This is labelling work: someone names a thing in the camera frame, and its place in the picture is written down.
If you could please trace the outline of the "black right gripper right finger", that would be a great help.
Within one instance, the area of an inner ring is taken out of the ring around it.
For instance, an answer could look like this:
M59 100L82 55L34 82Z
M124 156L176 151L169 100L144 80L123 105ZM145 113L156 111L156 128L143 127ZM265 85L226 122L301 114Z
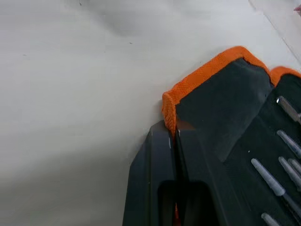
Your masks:
M182 171L178 202L182 225L238 225L238 200L221 162L204 149L194 130L178 130L176 144Z

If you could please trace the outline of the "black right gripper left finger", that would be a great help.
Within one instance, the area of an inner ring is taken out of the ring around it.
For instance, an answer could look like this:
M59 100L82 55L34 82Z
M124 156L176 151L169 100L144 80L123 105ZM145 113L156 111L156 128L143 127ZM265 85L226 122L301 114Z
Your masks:
M171 226L176 200L174 149L163 121L151 126L130 165L124 226Z

